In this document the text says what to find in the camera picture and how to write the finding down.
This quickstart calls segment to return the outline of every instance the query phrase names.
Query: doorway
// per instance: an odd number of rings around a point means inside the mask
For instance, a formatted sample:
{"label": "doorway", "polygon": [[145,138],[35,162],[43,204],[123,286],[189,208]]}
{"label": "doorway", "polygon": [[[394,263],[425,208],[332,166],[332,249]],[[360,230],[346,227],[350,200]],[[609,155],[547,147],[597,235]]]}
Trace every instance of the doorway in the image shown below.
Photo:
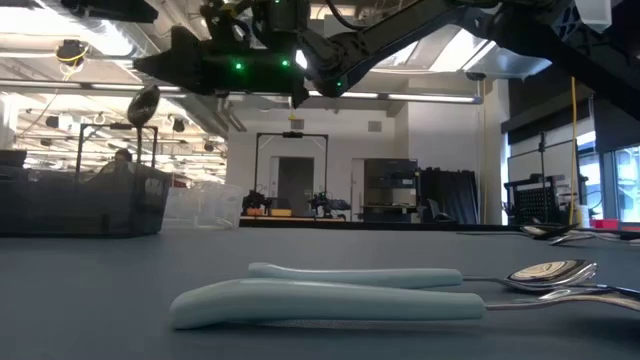
{"label": "doorway", "polygon": [[308,215],[309,195],[313,194],[314,159],[280,157],[278,165],[278,198],[289,202],[293,216]]}

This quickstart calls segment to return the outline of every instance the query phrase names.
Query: black curtain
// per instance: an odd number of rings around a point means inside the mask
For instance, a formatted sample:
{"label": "black curtain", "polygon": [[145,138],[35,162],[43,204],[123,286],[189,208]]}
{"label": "black curtain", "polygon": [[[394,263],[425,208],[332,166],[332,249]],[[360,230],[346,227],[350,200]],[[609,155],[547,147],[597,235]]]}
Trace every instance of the black curtain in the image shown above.
{"label": "black curtain", "polygon": [[478,224],[478,190],[473,171],[427,168],[420,173],[420,198],[438,203],[441,212],[460,224]]}

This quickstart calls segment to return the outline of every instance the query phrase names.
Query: light blue handle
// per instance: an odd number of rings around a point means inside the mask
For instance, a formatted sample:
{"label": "light blue handle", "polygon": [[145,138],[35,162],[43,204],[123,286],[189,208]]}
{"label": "light blue handle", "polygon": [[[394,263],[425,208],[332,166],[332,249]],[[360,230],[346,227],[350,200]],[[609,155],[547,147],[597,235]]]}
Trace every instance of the light blue handle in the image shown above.
{"label": "light blue handle", "polygon": [[171,325],[229,321],[479,319],[476,294],[390,289],[282,279],[239,279],[187,291],[171,304]]}
{"label": "light blue handle", "polygon": [[462,274],[453,269],[302,270],[269,263],[249,265],[251,277],[305,281],[328,281],[399,289],[423,289],[462,284]]}

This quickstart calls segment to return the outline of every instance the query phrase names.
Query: metal frame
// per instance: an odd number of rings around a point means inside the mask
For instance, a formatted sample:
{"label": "metal frame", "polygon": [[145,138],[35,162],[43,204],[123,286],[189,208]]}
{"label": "metal frame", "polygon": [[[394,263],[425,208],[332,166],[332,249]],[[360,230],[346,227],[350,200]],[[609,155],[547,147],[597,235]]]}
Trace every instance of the metal frame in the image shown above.
{"label": "metal frame", "polygon": [[[260,138],[263,136],[282,136],[283,138],[293,138],[293,137],[287,137],[288,133],[287,132],[282,132],[282,133],[262,133],[259,132],[256,134],[256,155],[255,155],[255,159],[254,159],[254,170],[253,170],[253,190],[257,191],[257,187],[258,187],[258,155],[260,155]],[[325,147],[324,147],[324,191],[327,191],[327,166],[329,164],[329,135],[327,134],[304,134],[304,133],[297,133],[298,135],[302,135],[301,137],[321,137],[324,138],[325,140]]]}
{"label": "metal frame", "polygon": [[[82,147],[84,145],[84,142],[86,140],[89,140],[89,138],[91,137],[91,135],[89,135],[89,137],[87,137],[86,139],[84,138],[84,130],[88,127],[95,127],[95,128],[109,128],[111,130],[132,130],[135,129],[133,127],[133,125],[128,125],[128,124],[120,124],[120,127],[113,127],[113,124],[80,124],[80,137],[78,139],[78,157],[76,158],[76,173],[80,172],[80,165],[82,164]],[[153,145],[151,148],[151,167],[155,168],[156,167],[156,148],[158,145],[158,127],[157,126],[143,126],[143,129],[151,129],[153,131]]]}

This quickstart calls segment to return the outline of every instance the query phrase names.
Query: table surface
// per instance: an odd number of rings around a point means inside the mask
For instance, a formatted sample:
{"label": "table surface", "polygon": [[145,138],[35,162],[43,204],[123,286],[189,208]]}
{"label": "table surface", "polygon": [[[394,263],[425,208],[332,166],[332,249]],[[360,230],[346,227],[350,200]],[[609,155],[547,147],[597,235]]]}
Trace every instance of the table surface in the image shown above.
{"label": "table surface", "polygon": [[[180,293],[246,275],[254,261],[307,268],[449,267],[505,276],[585,258],[601,283],[640,288],[640,247],[565,247],[514,235],[256,229],[173,230],[126,240],[0,239],[0,359],[637,359],[640,314],[606,304],[488,312],[482,320],[311,321],[173,331]],[[487,302],[497,284],[447,291]]]}

